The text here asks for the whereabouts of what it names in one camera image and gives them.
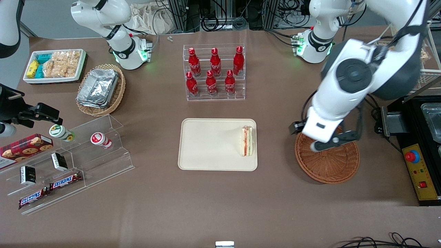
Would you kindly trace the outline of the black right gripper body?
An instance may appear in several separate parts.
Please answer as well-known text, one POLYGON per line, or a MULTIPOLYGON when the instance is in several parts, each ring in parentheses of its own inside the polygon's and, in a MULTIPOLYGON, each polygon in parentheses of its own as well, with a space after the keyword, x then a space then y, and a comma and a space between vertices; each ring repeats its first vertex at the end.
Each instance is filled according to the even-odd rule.
POLYGON ((26 103, 21 92, 1 84, 0 94, 0 120, 8 121, 26 110, 26 103))

